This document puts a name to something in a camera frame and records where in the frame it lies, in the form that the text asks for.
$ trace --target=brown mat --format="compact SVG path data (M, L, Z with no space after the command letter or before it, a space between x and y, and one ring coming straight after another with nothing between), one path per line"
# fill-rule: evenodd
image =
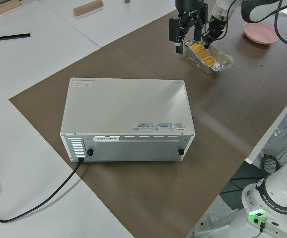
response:
M168 41L168 19L175 15L122 37L10 99L74 167L59 136L71 77L185 80L196 137L182 162L87 163L78 171L137 238L184 238L287 104L285 44L249 41L237 10L228 35L215 44L235 64L207 76ZM280 22L287 25L287 16L281 15ZM287 28L282 34L287 36Z

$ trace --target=vent slot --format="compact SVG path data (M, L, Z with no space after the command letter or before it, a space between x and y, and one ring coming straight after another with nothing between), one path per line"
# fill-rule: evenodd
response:
M83 140L82 139L71 139L71 146L74 151L74 154L77 158L85 158L85 151L83 147Z

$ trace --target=yellow food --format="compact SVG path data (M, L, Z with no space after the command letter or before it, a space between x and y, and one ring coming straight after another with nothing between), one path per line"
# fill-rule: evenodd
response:
M200 44L192 45L191 49L207 65L212 67L215 64L215 59Z

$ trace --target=pink plate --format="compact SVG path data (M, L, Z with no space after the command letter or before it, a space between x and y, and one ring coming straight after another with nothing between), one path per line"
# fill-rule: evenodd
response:
M244 31L250 40L258 44L269 45L278 40L274 28L263 22L245 23Z

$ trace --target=foil container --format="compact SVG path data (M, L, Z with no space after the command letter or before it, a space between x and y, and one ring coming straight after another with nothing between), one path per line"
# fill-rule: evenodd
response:
M184 43L184 45L186 47L186 53L187 53L187 56L191 60L193 60L198 65L198 67L201 70L203 70L204 73L211 75L211 74L214 74L216 72L221 72L233 64L233 62L234 62L233 57L224 54L223 52L218 50L216 47L210 45L209 48L206 50L215 59L215 64L212 67L207 65L191 49L191 46L196 44L196 43L204 46L203 41L195 41L194 39L191 39L191 40Z

